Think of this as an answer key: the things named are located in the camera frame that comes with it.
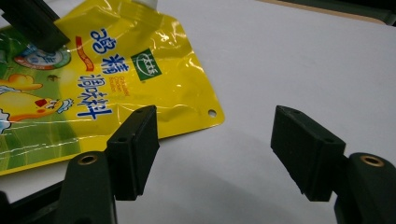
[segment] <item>seasoning package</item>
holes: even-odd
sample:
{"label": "seasoning package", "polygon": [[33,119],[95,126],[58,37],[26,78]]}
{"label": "seasoning package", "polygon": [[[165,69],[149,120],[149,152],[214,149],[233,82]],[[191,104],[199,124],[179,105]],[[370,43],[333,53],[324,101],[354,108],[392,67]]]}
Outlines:
{"label": "seasoning package", "polygon": [[0,31],[0,175],[104,150],[136,109],[156,105],[160,138],[224,115],[180,23],[129,0],[87,0],[55,24],[47,53]]}

